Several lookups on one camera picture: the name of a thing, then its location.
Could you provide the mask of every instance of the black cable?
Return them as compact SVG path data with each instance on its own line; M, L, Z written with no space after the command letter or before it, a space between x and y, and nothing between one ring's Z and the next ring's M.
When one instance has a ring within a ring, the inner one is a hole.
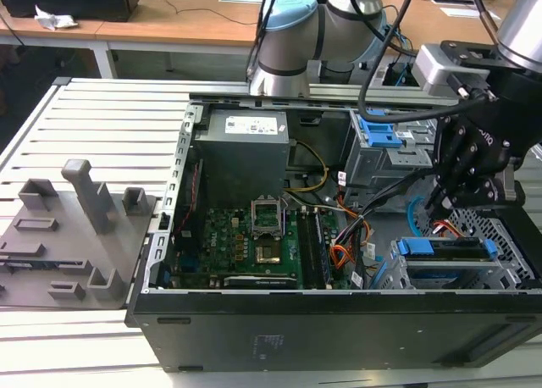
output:
M386 186L384 189L379 191L376 195L371 197L371 199L365 204L365 206L363 206L363 209L360 212L360 215L364 216L372 212L375 208L384 206L386 202L390 200L392 197L395 197L401 194L402 192L407 191L408 188L410 188L410 186L412 186L418 180L426 176L432 175L433 173L434 173L433 168L415 170L411 172L410 174L400 178L397 182L394 182Z
M365 17L365 15L362 13L362 10L359 8L359 5L357 5L357 2L356 0L350 0L350 4L351 6L354 8L354 11L356 11L356 14L358 14L361 18L362 18L362 21L363 23L365 24L365 26L367 26L371 32L373 32L373 34L378 38L380 39L382 42L384 42L384 36L380 33L379 30L377 30L376 28L374 28L373 24L371 24L367 18ZM404 49L402 47L398 47L395 43L393 42L389 42L388 45L389 47L393 48L394 50L396 50L398 53L402 53L404 55L407 55L407 56L413 56L415 57L416 55L418 55L417 52L415 51L409 51L407 49Z
M356 254L356 265L354 272L362 277L362 287L360 288L354 282L351 282L351 289L367 289L367 270L363 262L362 252L362 227L360 226L352 236L352 251Z
M399 15L399 9L395 5L388 4L382 7L382 9L387 9L387 8L393 8L395 10L395 16Z
M390 200L392 197L395 197L401 193L406 192L416 181L432 175L434 173L432 168L420 169L411 172L410 174L400 178L398 181L387 185L384 189L375 194L369 201L363 206L363 209L360 211L359 216L352 221L345 231L337 237L335 240L336 244L341 244L348 240L348 238L354 233L354 231L360 229L365 220L365 216L369 215L374 211L374 209L383 206Z
M217 11L215 11L214 9L210 9L210 8L186 8L186 9L177 9L177 7L175 7L169 0L164 0L171 8L173 8L175 10L175 14L180 14L180 13L185 13L185 12L189 12L189 11L209 11L213 14L216 14L216 15L219 15L221 16L222 18L224 19L227 19L228 21L231 21L231 22L235 22L236 24L241 24L241 25L254 25L255 23L254 22L242 22L242 21L238 21L236 19L231 19L230 17L227 17L226 15L224 14L221 14Z
M246 60L246 81L250 80L249 69L254 68L254 64L256 63L256 60L257 60L257 55L260 53L260 49L263 43L263 38L265 37L265 30L268 26L269 17L271 16L271 11L273 10L275 1L276 0L271 0L269 4L268 12L264 16L263 9L265 7L265 3L267 2L267 0L262 0L262 5L260 6L260 11L257 17L256 38L254 39L254 43L252 44L251 50L248 53L248 59Z
M374 60L371 70L369 71L367 83L363 85L362 89L360 90L357 108L358 108L359 114L363 117L363 119L365 119L368 122L391 124L391 123L405 123L409 121L418 121L418 120L423 120L423 119L436 119L436 118L445 117L451 114L465 113L467 111L470 111L474 108L477 108L481 105L486 104L488 101L488 96L485 93L477 92L473 100L458 103L457 105L450 106L450 107L435 108L433 110L406 113L406 114L389 114L385 116L371 115L368 113L367 104L365 103L365 98L367 96L367 91L369 87L368 82L370 82L371 79L376 74L379 68L380 62L382 61L382 58L385 55L386 48L390 45L391 40L395 36L395 31L397 30L398 25L402 22L403 18L405 17L405 13L407 12L411 1L412 0L405 0L404 3L402 4L401 10L399 11L399 16L395 19L395 22L393 23L390 30L388 31L388 34L386 35L386 38L384 40L384 45L382 46L382 49L379 55L377 56L377 58Z
M4 19L4 17L2 16L2 14L0 14L0 18L2 19L3 24L6 25L6 27L9 29L9 32L11 32L11 35L13 35L14 38L15 38L17 41L19 41L19 43L20 43L20 45L21 45L22 47L25 47L25 46L26 46L25 43L22 42L22 41L20 40L19 36L15 33L15 31L11 29L11 26L9 26L8 22Z
M476 9L480 14L480 20L482 21L485 30L488 32L491 41L493 41L493 43L497 45L499 43L499 39L497 37L497 31L499 28L493 21L491 14L485 8L484 0L474 0L474 3L476 4Z

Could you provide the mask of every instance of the red wire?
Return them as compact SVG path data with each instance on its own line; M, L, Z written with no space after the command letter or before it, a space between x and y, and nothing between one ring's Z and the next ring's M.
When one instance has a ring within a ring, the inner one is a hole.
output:
M177 227L177 230L175 231L175 234L179 234L179 232L185 227L186 221L188 218L190 218L190 214L192 213L192 209L194 208L194 203L196 202L196 180L197 180L197 168L199 164L196 164L196 167L194 168L194 177L192 178L192 200L190 202L190 208L188 209L188 212L186 213L186 216L183 218L183 221L180 222L180 226Z

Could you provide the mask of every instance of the blue cable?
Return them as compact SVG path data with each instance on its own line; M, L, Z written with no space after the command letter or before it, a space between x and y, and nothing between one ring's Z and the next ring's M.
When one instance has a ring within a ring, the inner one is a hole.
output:
M416 237L421 237L422 232L416 227L416 221L414 220L414 208L416 208L416 205L420 203L423 200L422 196L416 196L414 197L410 204L408 205L408 208L406 208L406 220L408 221L408 225L410 226L411 232Z

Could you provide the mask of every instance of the robotic arm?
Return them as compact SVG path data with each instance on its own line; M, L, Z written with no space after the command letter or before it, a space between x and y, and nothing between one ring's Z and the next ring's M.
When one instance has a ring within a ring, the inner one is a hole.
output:
M481 0L475 1L478 8L483 7ZM361 22L351 3L307 3L307 11L283 19L276 14L291 13L300 3L274 7L250 93L308 97L309 59L352 61L367 50L374 34ZM379 28L381 1L356 3L366 20ZM483 21L492 24L487 17ZM438 116L435 187L426 203L433 218L447 217L452 208L501 208L524 203L514 171L521 167L528 150L542 140L540 22L542 0L517 0L499 31L493 31L494 45L442 42L422 46L412 71L418 83L429 94L459 98L458 106L395 118L363 115L378 123ZM390 34L385 41L390 42ZM367 114L366 93L364 87L360 94L361 114Z
M442 42L421 48L413 68L420 86L465 101L488 102L440 117L434 145L435 188L426 209L523 205L514 171L542 140L542 0L517 0L495 45Z
M379 29L381 0L357 0L366 20ZM310 59L351 62L375 42L350 0L276 0L252 75L254 96L309 97Z

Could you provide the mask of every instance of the wooden table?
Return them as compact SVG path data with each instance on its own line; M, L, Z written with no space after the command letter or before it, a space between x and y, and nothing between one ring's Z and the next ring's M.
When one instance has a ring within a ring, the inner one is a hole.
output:
M383 0L384 5L397 7L402 1ZM488 8L504 18L512 5L513 0L495 0ZM80 26L74 29L50 31L41 28L33 19L12 18L5 8L0 8L3 17L26 45L91 49L103 78L116 77L110 52L115 49L164 52L168 55L167 62L170 62L172 52L248 54L258 10L257 4L221 3L219 0L140 0L127 23L78 20ZM391 8L386 11L390 19L395 18ZM412 0L401 28L414 47L449 39L489 43L478 19L448 17L438 5L425 0ZM18 44L2 23L0 43Z

